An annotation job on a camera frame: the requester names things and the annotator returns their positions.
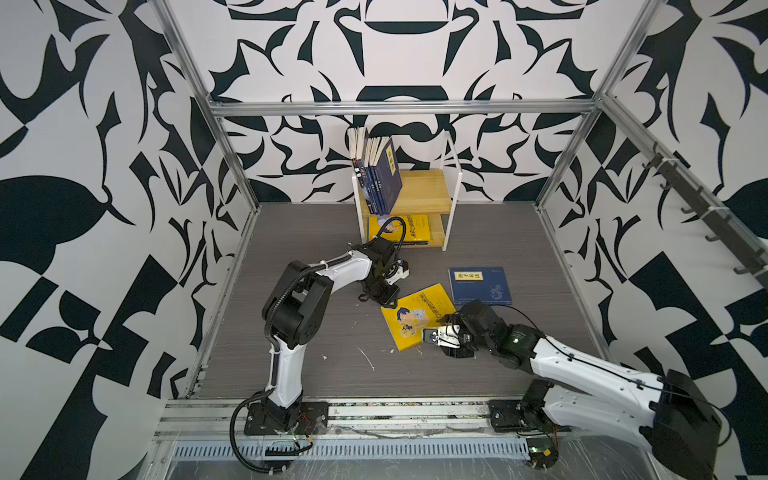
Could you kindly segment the thick blue book yellow label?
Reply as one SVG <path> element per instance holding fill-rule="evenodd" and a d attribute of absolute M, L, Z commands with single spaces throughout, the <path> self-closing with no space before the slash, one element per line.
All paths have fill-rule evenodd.
<path fill-rule="evenodd" d="M 365 138 L 365 145 L 362 154 L 362 173 L 365 177 L 365 190 L 366 197 L 369 200 L 369 210 L 373 215 L 380 215 L 381 209 L 379 205 L 379 198 L 376 190 L 376 183 L 373 177 L 371 169 L 371 153 L 373 149 L 373 140 L 370 137 Z"/>

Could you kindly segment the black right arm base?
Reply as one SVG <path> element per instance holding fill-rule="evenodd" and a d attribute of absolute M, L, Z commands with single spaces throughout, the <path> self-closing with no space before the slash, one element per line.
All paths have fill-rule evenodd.
<path fill-rule="evenodd" d="M 534 380 L 525 395 L 518 400 L 489 400 L 491 428 L 497 433 L 555 433 L 569 426 L 554 423 L 544 413 L 544 397 L 555 384 L 548 380 Z"/>

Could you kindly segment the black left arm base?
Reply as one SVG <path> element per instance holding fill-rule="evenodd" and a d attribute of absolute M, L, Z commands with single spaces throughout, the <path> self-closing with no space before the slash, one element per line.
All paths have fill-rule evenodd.
<path fill-rule="evenodd" d="M 327 425 L 330 404 L 327 402 L 297 402 L 287 408 L 270 400 L 248 406 L 244 434 L 266 436 L 282 433 L 310 435 Z"/>

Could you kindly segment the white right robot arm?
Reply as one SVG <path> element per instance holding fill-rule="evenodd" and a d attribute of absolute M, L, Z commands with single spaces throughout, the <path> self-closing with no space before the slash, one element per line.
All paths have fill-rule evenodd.
<path fill-rule="evenodd" d="M 523 397 L 489 404 L 497 432 L 560 429 L 611 437 L 650 453 L 683 479 L 712 479 L 722 421 L 686 374 L 663 375 L 617 365 L 545 334 L 531 320 L 505 322 L 479 300 L 428 328 L 423 340 L 450 358 L 490 353 L 503 366 L 533 380 Z"/>

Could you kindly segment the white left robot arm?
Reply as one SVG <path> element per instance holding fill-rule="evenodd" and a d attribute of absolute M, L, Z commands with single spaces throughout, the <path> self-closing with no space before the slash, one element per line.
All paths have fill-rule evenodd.
<path fill-rule="evenodd" d="M 305 349 L 333 293 L 358 283 L 364 298 L 388 309 L 396 306 L 397 282 L 409 275 L 401 249 L 401 242 L 376 237 L 330 260 L 289 263 L 262 309 L 271 355 L 266 407 L 280 414 L 298 409 Z"/>

